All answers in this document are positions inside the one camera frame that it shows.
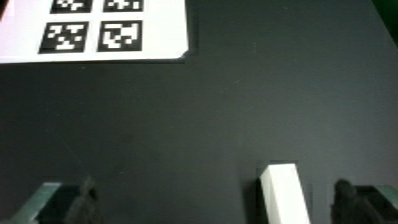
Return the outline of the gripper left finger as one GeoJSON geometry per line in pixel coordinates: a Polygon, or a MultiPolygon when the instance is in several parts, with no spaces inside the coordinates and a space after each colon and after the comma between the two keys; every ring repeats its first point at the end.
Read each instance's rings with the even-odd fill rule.
{"type": "Polygon", "coordinates": [[[6,224],[104,224],[93,179],[44,182],[6,224]]]}

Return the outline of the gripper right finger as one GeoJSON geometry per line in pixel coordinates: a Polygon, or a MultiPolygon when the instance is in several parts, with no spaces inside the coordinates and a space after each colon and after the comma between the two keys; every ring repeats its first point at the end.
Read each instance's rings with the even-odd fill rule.
{"type": "Polygon", "coordinates": [[[398,188],[353,185],[346,179],[333,184],[331,224],[398,224],[398,188]]]}

